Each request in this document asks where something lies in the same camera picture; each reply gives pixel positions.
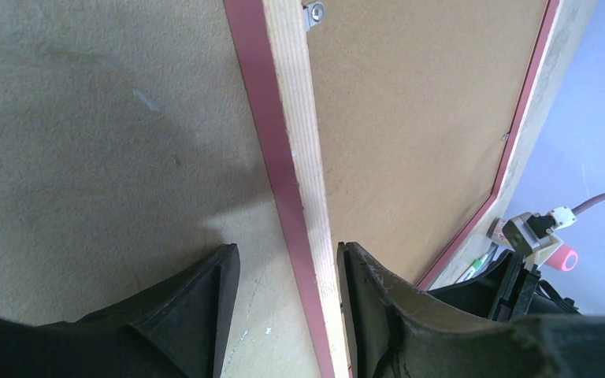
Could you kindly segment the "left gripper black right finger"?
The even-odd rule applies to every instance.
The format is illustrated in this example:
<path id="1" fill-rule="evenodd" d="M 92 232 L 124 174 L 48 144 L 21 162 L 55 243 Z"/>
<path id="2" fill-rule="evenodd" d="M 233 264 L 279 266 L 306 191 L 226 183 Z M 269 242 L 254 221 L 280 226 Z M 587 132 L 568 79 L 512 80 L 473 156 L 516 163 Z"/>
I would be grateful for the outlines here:
<path id="1" fill-rule="evenodd" d="M 356 377 L 605 377 L 605 317 L 499 323 L 432 297 L 357 243 L 337 254 Z"/>

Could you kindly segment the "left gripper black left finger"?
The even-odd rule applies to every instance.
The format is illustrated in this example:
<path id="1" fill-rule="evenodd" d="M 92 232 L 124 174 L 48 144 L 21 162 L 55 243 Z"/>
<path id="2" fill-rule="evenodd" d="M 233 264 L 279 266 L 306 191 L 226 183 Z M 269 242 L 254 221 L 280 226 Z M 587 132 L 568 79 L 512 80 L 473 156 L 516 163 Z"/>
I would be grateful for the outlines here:
<path id="1" fill-rule="evenodd" d="M 238 247 L 224 244 L 75 322 L 0 318 L 0 377 L 219 377 L 239 274 Z"/>

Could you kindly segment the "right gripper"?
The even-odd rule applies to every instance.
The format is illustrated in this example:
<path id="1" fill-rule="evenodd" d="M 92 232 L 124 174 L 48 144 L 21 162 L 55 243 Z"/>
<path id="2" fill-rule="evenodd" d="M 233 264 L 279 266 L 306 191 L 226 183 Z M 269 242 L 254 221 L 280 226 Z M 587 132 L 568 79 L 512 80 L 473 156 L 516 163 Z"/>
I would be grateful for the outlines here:
<path id="1" fill-rule="evenodd" d="M 476 276 L 429 294 L 466 313 L 491 321 L 511 321 L 528 314 L 580 312 L 571 298 L 563 298 L 540 271 L 527 269 L 520 254 L 506 250 Z"/>

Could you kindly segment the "brown cardboard backing board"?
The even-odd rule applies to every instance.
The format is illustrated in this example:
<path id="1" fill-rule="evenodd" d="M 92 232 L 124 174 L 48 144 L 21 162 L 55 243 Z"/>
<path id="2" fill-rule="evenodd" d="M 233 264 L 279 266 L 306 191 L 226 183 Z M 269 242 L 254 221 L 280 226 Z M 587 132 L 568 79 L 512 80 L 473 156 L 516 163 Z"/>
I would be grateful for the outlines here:
<path id="1" fill-rule="evenodd" d="M 332 241 L 419 280 L 490 195 L 544 1 L 327 1 L 308 33 Z"/>

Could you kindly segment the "pink wooden photo frame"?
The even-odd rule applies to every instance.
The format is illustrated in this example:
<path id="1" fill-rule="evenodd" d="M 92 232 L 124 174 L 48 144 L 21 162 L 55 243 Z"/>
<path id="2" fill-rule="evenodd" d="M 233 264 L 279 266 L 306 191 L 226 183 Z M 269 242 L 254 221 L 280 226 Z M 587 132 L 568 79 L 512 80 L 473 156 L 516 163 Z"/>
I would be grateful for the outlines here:
<path id="1" fill-rule="evenodd" d="M 233 42 L 253 113 L 284 239 L 323 377 L 353 374 L 340 308 L 339 263 L 332 241 L 318 130 L 314 82 L 303 6 L 314 1 L 227 1 Z M 547 4 L 504 142 L 495 182 L 485 203 L 416 284 L 427 288 L 460 246 L 491 220 L 521 128 L 533 81 L 561 2 Z"/>

